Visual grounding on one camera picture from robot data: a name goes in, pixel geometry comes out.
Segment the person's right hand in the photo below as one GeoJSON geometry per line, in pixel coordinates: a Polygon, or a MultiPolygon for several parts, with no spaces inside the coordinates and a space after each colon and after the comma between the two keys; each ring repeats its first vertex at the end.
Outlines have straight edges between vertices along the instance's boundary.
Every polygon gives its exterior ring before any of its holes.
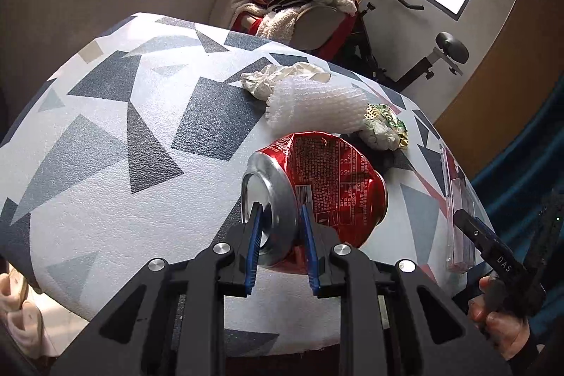
{"type": "Polygon", "coordinates": [[[486,310],[485,294],[489,291],[492,281],[492,276],[479,280],[482,294],[468,302],[467,315],[477,327],[483,327],[489,333],[492,345],[509,361],[525,347],[531,336],[531,329],[526,319],[506,312],[486,310]]]}

